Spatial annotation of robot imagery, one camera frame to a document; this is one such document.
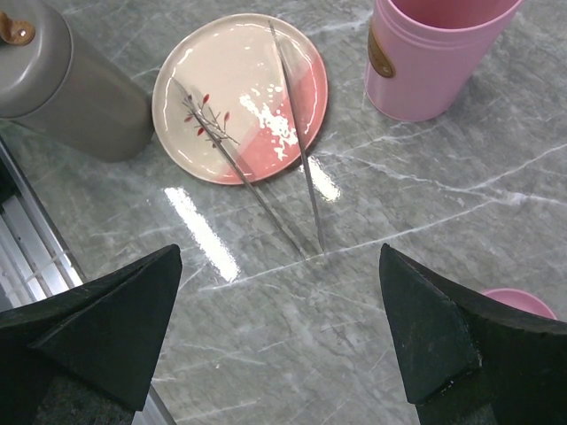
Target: marble countertop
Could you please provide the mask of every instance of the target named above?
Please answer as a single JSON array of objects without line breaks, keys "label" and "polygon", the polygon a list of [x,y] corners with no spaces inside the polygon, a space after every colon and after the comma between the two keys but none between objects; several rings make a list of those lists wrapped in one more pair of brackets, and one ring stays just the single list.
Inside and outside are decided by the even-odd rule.
[{"label": "marble countertop", "polygon": [[409,124],[364,94],[370,0],[50,2],[148,91],[184,36],[235,12],[289,21],[327,66],[312,154],[326,257],[304,174],[258,185],[305,235],[305,261],[244,189],[191,177],[155,138],[107,165],[0,125],[87,277],[181,246],[153,380],[179,424],[417,424],[380,297],[383,243],[474,290],[529,290],[567,319],[567,3],[526,2],[451,109]]}]

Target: pink cup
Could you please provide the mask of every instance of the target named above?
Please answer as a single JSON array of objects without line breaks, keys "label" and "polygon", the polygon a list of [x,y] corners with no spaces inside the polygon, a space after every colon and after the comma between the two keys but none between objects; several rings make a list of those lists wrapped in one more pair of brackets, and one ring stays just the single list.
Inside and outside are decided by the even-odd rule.
[{"label": "pink cup", "polygon": [[375,0],[366,91],[396,120],[453,103],[523,0]]}]

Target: gold label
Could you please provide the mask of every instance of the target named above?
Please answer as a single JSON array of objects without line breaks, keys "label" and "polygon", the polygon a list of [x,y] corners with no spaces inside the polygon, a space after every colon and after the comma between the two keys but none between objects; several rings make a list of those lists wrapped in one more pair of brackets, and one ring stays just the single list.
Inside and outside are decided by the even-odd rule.
[{"label": "gold label", "polygon": [[374,70],[383,77],[392,78],[396,74],[390,59],[385,55],[382,46],[380,46],[374,34],[372,24],[370,24],[369,30],[369,59]]}]

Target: ceramic plate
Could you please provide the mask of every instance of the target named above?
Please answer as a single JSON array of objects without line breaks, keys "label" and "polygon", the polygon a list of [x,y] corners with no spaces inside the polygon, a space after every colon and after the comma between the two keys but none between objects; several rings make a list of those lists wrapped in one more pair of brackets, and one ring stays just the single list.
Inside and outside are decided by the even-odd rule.
[{"label": "ceramic plate", "polygon": [[[291,69],[298,121],[293,124],[271,20]],[[175,77],[234,141],[224,140],[251,182],[265,179],[300,155],[295,128],[309,145],[322,125],[328,88],[321,55],[305,35],[269,16],[218,19],[180,42],[162,66],[153,92],[158,138],[169,156],[196,177],[240,184],[206,132],[183,105]]]}]

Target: gray canister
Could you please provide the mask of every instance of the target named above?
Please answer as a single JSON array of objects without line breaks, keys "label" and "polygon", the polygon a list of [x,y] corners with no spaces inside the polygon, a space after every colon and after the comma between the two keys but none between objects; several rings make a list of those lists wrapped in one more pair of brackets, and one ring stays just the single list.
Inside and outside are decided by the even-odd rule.
[{"label": "gray canister", "polygon": [[107,162],[144,148],[153,125],[142,89],[41,0],[0,0],[2,12],[14,38],[29,33],[21,25],[35,35],[27,43],[0,38],[0,119]]}]

